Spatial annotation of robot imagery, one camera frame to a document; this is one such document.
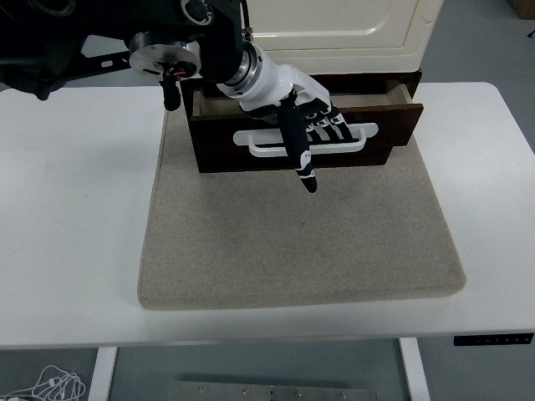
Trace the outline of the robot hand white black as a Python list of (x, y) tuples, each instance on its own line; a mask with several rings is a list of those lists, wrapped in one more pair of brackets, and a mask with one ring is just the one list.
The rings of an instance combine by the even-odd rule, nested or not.
[(274, 63), (256, 46), (243, 52), (238, 71), (217, 87), (237, 100), (249, 117), (278, 125), (290, 164), (310, 193), (318, 184), (308, 132), (319, 126), (334, 143), (352, 139), (344, 116), (324, 86), (292, 65)]

